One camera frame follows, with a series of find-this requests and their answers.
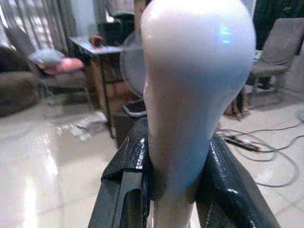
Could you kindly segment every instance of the pink pillow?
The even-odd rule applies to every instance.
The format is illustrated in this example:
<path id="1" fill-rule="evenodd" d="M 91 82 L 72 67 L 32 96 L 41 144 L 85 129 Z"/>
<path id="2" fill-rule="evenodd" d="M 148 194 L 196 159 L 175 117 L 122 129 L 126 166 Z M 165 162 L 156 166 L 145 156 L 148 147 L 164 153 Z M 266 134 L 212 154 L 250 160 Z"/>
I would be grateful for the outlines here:
<path id="1" fill-rule="evenodd" d="M 56 66 L 46 67 L 44 70 L 49 75 L 71 73 L 84 68 L 83 62 L 78 58 L 61 58 L 61 63 Z"/>

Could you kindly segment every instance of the table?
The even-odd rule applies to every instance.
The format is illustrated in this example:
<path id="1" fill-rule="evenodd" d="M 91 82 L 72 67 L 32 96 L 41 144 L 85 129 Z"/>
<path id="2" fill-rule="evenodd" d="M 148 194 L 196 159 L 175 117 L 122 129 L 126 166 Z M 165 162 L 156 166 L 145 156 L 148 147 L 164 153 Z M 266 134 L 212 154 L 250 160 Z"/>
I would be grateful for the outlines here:
<path id="1" fill-rule="evenodd" d="M 113 138 L 113 124 L 110 116 L 110 105 L 107 94 L 107 84 L 122 82 L 122 79 L 107 81 L 103 72 L 103 62 L 101 56 L 122 52 L 121 47 L 103 46 L 102 48 L 93 48 L 88 37 L 69 37 L 69 39 L 79 48 L 80 52 L 90 56 L 90 62 L 93 70 L 93 78 L 98 92 L 99 104 L 106 112 L 109 124 L 110 135 Z"/>

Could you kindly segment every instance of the tiled floor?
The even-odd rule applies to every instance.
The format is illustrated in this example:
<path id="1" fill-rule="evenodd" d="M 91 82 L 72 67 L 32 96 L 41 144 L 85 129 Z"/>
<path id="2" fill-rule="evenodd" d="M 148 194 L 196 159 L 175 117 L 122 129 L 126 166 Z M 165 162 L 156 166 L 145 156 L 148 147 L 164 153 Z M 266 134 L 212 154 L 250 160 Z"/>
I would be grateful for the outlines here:
<path id="1" fill-rule="evenodd" d="M 304 101 L 287 96 L 283 104 L 250 111 L 241 122 L 221 118 L 221 127 L 239 131 L 282 128 L 298 123 L 295 114 Z M 116 152 L 115 143 L 104 131 L 81 143 L 58 126 L 79 119 L 85 105 L 47 108 L 40 104 L 0 120 L 0 227 L 2 228 L 84 228 L 90 219 L 100 186 L 100 177 Z M 52 114 L 64 114 L 52 117 Z M 281 147 L 298 135 L 304 125 L 282 132 L 256 136 Z M 235 156 L 258 182 L 277 185 L 289 182 L 294 166 L 283 155 L 273 161 L 271 154 L 257 155 L 231 147 Z M 287 187 L 259 186 L 283 228 L 300 228 L 304 223 L 304 139 L 284 150 L 297 164 L 299 175 Z M 198 226 L 197 215 L 193 226 Z"/>

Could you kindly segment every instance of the brown sofa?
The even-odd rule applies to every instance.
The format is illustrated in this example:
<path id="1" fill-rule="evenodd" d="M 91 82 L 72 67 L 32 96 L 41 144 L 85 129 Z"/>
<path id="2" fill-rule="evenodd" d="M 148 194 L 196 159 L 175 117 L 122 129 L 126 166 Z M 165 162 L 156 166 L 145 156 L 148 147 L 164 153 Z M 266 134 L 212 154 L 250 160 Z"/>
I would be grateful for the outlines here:
<path id="1" fill-rule="evenodd" d="M 38 80 L 16 51 L 0 46 L 0 116 L 7 116 L 38 101 Z"/>

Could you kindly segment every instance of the pillow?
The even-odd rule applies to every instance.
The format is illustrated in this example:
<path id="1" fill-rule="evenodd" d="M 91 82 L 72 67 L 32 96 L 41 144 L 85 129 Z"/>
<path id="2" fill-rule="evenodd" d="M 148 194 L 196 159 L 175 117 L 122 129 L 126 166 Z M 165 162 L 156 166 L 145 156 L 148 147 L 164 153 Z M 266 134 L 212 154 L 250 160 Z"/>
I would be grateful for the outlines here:
<path id="1" fill-rule="evenodd" d="M 78 58 L 62 58 L 61 63 L 56 66 L 47 66 L 45 72 L 49 75 L 72 73 L 82 69 L 85 65 Z"/>
<path id="2" fill-rule="evenodd" d="M 38 50 L 28 56 L 28 59 L 38 65 L 41 69 L 55 66 L 61 63 L 61 58 L 65 57 L 59 51 L 54 49 Z"/>

